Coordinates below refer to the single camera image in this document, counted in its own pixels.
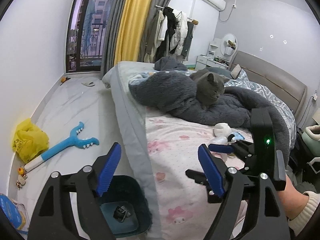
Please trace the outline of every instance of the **blue claw toy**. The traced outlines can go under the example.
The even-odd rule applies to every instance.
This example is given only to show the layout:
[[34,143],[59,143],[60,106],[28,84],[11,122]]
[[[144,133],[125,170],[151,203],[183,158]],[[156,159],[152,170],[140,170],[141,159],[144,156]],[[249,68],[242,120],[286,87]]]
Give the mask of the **blue claw toy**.
[[34,158],[31,162],[27,163],[24,166],[25,171],[26,172],[31,171],[32,169],[39,166],[41,163],[50,159],[52,156],[56,155],[57,153],[61,152],[67,147],[77,146],[78,148],[86,149],[92,146],[93,144],[99,145],[99,140],[94,137],[90,139],[85,139],[85,140],[78,139],[77,135],[83,130],[83,128],[84,128],[84,123],[79,122],[79,125],[71,130],[70,137],[56,144],[55,146],[48,149],[38,157]]

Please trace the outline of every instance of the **gray wall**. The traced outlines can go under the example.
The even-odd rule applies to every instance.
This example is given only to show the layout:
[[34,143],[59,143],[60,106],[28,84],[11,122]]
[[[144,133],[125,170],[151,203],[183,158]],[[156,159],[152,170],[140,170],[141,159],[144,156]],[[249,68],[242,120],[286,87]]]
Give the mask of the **gray wall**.
[[[226,9],[220,13],[222,21],[228,18],[234,0],[226,2]],[[320,26],[309,10],[276,0],[237,0],[230,19],[225,23],[218,21],[215,38],[226,33],[237,37],[239,50],[278,66],[306,84],[307,105],[320,81]],[[311,117],[320,106],[314,102],[310,105],[306,125],[312,123]]]

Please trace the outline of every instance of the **headboard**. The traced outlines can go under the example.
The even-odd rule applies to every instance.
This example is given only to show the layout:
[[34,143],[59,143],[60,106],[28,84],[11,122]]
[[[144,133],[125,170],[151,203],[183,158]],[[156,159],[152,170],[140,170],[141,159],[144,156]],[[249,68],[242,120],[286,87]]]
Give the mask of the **headboard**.
[[235,53],[228,69],[232,70],[237,64],[246,71],[250,81],[268,87],[287,104],[295,117],[299,115],[307,95],[305,84],[281,68],[239,50]]

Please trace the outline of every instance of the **cat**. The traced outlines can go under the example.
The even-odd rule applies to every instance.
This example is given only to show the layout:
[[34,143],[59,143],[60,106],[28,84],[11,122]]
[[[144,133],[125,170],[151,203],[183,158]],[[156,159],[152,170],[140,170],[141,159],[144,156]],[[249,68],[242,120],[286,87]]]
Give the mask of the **cat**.
[[190,78],[196,82],[196,98],[204,106],[214,105],[219,96],[224,93],[224,83],[230,80],[227,77],[210,72],[205,68],[196,73],[192,73]]

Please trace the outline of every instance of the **white wall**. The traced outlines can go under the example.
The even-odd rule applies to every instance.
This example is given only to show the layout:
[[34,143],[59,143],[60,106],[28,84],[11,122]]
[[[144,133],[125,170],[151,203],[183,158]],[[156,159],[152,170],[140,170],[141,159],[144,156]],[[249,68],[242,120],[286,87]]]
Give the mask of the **white wall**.
[[[220,14],[222,20],[228,18],[234,3],[226,1],[226,9]],[[303,8],[305,1],[295,3],[301,3]],[[230,19],[218,22],[215,38],[233,33],[239,50],[276,65],[306,84],[308,102],[320,80],[320,26],[310,10],[300,8],[276,0],[237,0]],[[311,104],[309,118],[315,107]]]
[[14,0],[0,21],[0,192],[6,193],[16,125],[65,72],[73,0]]
[[188,17],[199,22],[194,27],[188,61],[184,62],[186,65],[196,64],[197,56],[207,54],[218,22],[219,12],[202,0],[171,0],[168,6],[185,12]]

